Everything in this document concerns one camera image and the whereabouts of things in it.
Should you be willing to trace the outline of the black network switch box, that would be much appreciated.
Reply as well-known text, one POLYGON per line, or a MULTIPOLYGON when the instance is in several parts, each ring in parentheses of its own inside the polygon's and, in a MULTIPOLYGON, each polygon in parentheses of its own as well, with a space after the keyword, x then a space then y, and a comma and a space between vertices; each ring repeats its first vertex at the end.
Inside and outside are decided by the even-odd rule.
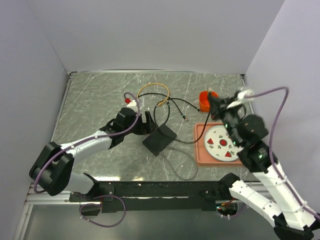
POLYGON ((177 134, 171 130, 167 125, 162 124, 153 133, 151 133, 145 140, 142 141, 154 156, 158 156, 175 138, 177 134))

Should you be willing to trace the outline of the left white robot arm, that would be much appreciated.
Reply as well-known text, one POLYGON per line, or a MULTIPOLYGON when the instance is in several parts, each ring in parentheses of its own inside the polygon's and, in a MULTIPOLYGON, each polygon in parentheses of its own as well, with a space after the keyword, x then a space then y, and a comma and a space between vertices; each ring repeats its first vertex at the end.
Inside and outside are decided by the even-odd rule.
POLYGON ((129 134, 153 133, 157 125, 149 111, 145 112, 145 117, 143 121, 140 112, 123 107, 115 118, 85 138, 65 144, 47 143, 29 171, 34 186, 41 186, 50 196, 71 191, 81 193, 87 201, 94 201, 100 192, 100 182, 88 173, 74 173, 74 164, 116 147, 129 134))

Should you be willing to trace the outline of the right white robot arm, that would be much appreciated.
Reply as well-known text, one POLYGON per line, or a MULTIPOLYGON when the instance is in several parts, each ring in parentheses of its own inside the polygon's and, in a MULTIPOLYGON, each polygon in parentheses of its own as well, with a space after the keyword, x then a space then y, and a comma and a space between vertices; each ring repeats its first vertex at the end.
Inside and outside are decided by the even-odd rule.
POLYGON ((267 189, 272 200, 249 187, 233 173, 218 182, 223 199, 235 198, 260 214, 273 227, 280 240, 311 240, 320 228, 320 215, 312 210, 285 175, 271 144, 263 139, 271 133, 263 119, 255 114, 240 117, 242 103, 236 97, 219 98, 208 95, 209 112, 213 120, 221 120, 232 144, 240 147, 241 163, 267 189))

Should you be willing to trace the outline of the orange plastic cup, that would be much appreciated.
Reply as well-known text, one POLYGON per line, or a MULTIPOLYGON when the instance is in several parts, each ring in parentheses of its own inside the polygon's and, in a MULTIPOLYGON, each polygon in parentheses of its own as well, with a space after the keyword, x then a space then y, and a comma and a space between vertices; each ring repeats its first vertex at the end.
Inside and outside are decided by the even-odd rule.
POLYGON ((207 90, 202 91, 198 96, 199 109, 204 113, 208 113, 210 111, 210 101, 208 96, 209 92, 207 90))

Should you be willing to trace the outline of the white watermelon pattern plate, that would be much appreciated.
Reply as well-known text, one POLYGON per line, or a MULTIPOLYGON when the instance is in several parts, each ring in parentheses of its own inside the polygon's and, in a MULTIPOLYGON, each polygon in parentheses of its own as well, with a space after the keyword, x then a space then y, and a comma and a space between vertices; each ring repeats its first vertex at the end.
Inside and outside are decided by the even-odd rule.
POLYGON ((220 162, 234 162, 238 159, 237 153, 242 150, 236 147, 224 125, 215 125, 204 135, 204 146, 207 152, 220 162))

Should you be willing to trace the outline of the pink plastic tray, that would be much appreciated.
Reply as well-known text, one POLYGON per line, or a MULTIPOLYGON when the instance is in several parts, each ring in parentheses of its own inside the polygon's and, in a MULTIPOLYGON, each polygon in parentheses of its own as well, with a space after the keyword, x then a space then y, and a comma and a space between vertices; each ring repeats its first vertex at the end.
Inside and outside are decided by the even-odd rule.
POLYGON ((204 136, 209 128, 215 125, 223 125, 221 122, 210 122, 208 124, 197 123, 193 127, 193 138, 196 140, 194 143, 194 158, 197 166, 199 167, 242 167, 243 164, 239 160, 232 162, 218 161, 212 157, 205 148, 204 136))

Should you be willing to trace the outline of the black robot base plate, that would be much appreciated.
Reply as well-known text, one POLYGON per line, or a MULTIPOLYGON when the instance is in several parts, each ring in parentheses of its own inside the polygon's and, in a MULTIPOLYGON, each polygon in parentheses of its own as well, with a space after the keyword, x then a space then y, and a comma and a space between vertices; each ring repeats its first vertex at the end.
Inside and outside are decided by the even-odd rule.
POLYGON ((95 195, 74 192, 72 203, 102 204, 102 213, 122 211, 193 210, 215 211, 217 203, 229 202, 227 187, 218 181, 102 181, 95 195))

